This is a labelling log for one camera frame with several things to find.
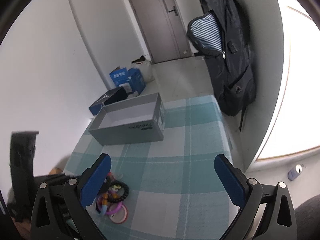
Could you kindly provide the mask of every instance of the black bag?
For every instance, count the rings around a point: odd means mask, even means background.
[[[255,100],[253,53],[244,41],[235,0],[205,0],[209,12],[193,19],[187,37],[205,55],[214,96],[223,113],[235,116]]]

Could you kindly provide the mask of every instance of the blue object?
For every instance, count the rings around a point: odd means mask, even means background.
[[[129,95],[136,91],[140,95],[146,87],[141,71],[137,68],[129,70],[127,68],[115,69],[110,73],[110,77],[117,88],[124,87]]]
[[[108,210],[108,206],[107,205],[102,205],[99,217],[103,217],[106,214],[107,210]]]
[[[109,90],[89,106],[89,110],[93,115],[97,115],[104,106],[125,100],[127,97],[128,95],[122,87]]]
[[[92,173],[90,178],[81,189],[80,203],[83,208],[85,208],[86,206],[90,206],[93,203],[101,188],[101,185],[103,184],[110,170],[111,158],[106,154],[106,156],[103,158],[96,170]]]
[[[214,159],[214,169],[232,203],[240,208],[244,208],[246,204],[245,190],[235,174],[230,170],[228,165],[220,158],[219,155],[217,155]]]

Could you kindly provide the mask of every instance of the door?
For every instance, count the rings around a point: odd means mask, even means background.
[[[174,0],[130,0],[154,63],[190,57]]]

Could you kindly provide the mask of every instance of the open cardboard box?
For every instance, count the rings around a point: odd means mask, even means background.
[[[159,93],[103,107],[89,128],[101,145],[163,140],[164,106]]]

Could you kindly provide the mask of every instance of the teal checkered cloth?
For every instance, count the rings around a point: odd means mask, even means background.
[[[231,161],[231,155],[214,96],[164,107],[163,141],[103,147],[87,129],[66,165],[66,174],[79,175],[107,153],[111,171],[123,174],[130,188],[126,222],[113,224],[87,207],[108,240],[219,239],[228,228],[234,207],[213,161],[221,153]]]

